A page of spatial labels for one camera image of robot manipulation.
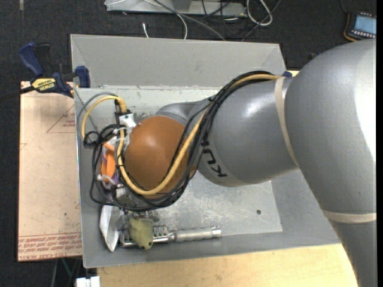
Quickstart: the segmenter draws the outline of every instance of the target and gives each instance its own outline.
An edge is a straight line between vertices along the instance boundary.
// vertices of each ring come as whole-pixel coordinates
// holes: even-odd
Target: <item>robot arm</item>
[[[321,54],[295,78],[243,86],[220,105],[198,162],[204,177],[224,186],[264,182],[299,167],[366,286],[376,279],[375,72],[376,41],[368,40]],[[148,120],[164,118],[184,129],[209,101],[168,105]],[[145,142],[150,154],[168,154],[154,186],[172,164],[175,145],[168,140],[181,139],[182,130],[169,136],[171,128],[157,126]],[[129,153],[134,134],[146,135],[139,128],[132,134],[126,158],[136,156]],[[144,154],[139,165],[147,172],[158,160]],[[185,169],[186,161],[179,174]],[[126,170],[139,174],[129,164]]]

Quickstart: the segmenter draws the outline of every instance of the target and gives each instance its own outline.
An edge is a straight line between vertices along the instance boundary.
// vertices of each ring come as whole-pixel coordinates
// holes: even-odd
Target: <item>connector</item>
[[[136,126],[132,112],[130,114],[121,115],[118,119],[120,120],[120,124],[122,126],[126,126],[128,129],[132,129]]]

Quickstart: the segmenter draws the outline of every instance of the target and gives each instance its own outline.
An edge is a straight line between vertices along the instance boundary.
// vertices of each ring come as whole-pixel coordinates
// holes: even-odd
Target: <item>zip tie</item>
[[[278,111],[278,118],[279,123],[281,125],[283,138],[285,140],[285,144],[287,147],[287,151],[294,162],[295,165],[298,165],[297,158],[295,157],[293,147],[291,146],[290,138],[288,137],[288,132],[286,128],[286,119],[285,119],[285,97],[283,96],[283,81],[285,80],[285,77],[281,77],[277,79],[275,82],[275,88],[274,88],[274,97],[275,97],[275,105],[276,110]]]
[[[376,213],[364,213],[361,215],[353,213],[336,213],[322,209],[323,214],[328,220],[346,223],[346,224],[360,224],[368,223],[376,220]]]

